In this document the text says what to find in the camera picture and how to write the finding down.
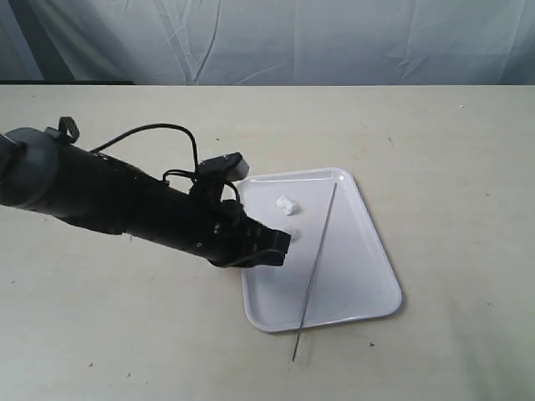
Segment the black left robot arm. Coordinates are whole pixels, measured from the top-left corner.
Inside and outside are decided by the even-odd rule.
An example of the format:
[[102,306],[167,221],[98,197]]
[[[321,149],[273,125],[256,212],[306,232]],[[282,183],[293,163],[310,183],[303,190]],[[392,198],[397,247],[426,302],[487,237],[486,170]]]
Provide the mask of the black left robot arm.
[[241,199],[223,197],[247,177],[235,152],[196,160],[193,170],[154,178],[105,153],[82,150],[70,117],[45,130],[19,128],[1,137],[1,203],[71,226],[128,234],[208,260],[218,267],[281,266],[291,236],[249,217]]

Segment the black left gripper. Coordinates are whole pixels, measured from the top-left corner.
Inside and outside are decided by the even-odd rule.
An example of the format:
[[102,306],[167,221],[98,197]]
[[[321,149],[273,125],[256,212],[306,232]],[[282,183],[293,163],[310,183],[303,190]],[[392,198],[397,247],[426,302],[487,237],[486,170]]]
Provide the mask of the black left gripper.
[[287,232],[248,217],[234,200],[208,205],[186,195],[184,201],[185,253],[221,268],[283,264],[291,242]]

